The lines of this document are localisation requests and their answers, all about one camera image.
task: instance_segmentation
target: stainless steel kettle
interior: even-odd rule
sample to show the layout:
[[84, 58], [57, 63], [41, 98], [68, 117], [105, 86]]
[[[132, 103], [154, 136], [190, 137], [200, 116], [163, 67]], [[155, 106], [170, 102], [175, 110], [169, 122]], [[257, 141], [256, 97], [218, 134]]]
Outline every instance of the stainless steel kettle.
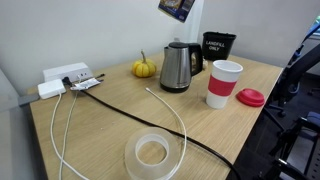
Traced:
[[191, 77], [202, 71], [200, 44], [172, 42], [164, 48], [164, 61], [160, 74], [162, 89], [180, 93], [189, 88]]

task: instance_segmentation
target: kettle lid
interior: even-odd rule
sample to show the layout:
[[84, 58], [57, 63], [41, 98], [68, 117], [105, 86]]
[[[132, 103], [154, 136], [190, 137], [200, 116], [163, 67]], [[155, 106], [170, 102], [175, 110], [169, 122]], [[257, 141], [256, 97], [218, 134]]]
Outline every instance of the kettle lid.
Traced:
[[189, 46], [188, 44], [182, 43], [182, 42], [172, 42], [169, 44], [169, 47], [183, 49], [183, 48], [188, 48]]

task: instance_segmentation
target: white power strip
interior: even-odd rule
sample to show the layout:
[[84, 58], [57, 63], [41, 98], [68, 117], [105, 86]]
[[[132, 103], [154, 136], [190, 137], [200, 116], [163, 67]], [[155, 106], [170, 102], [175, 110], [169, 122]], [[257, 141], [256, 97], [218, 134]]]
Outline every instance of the white power strip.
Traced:
[[65, 77], [69, 77], [71, 82], [75, 82], [79, 81], [79, 77], [81, 79], [88, 79], [93, 77], [93, 74], [86, 64], [76, 63], [44, 70], [43, 76], [45, 82]]

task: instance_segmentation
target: clear tape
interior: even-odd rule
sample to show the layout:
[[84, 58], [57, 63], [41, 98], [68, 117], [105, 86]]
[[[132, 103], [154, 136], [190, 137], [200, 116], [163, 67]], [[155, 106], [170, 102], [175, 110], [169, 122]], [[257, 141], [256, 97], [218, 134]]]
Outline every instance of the clear tape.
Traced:
[[[150, 165], [138, 157], [140, 148], [148, 142], [157, 142], [166, 149], [166, 157], [158, 164]], [[166, 130], [149, 127], [133, 134], [125, 148], [125, 164], [132, 179], [169, 179], [175, 173], [179, 161], [178, 144]]]

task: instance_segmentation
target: white paper cup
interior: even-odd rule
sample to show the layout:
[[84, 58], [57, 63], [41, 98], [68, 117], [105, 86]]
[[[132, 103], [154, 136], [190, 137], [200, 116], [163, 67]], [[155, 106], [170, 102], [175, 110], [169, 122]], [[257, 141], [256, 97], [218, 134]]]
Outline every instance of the white paper cup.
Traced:
[[216, 60], [208, 85], [207, 104], [215, 109], [222, 109], [236, 85], [243, 67], [235, 62]]

